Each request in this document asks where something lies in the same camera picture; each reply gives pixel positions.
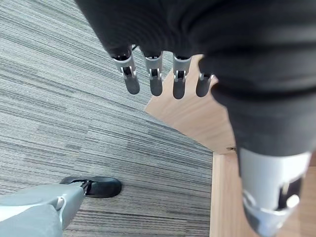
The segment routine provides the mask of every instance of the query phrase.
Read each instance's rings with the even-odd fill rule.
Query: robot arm
[[[76,0],[122,74],[139,92],[131,45],[145,56],[159,96],[161,54],[174,53],[173,95],[185,91],[190,57],[199,63],[197,95],[214,98],[234,131],[243,206],[263,237],[298,205],[316,147],[316,3],[301,0]]]

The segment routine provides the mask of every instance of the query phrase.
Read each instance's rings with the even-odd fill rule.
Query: floor
[[[0,194],[105,175],[121,195],[86,199],[66,237],[206,237],[211,152],[143,112],[72,0],[0,1]],[[164,55],[165,76],[171,54]]]

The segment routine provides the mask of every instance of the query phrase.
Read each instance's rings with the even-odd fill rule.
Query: prosthetic leg
[[[67,177],[0,196],[1,237],[62,237],[85,197],[111,198],[121,182],[109,177]]]

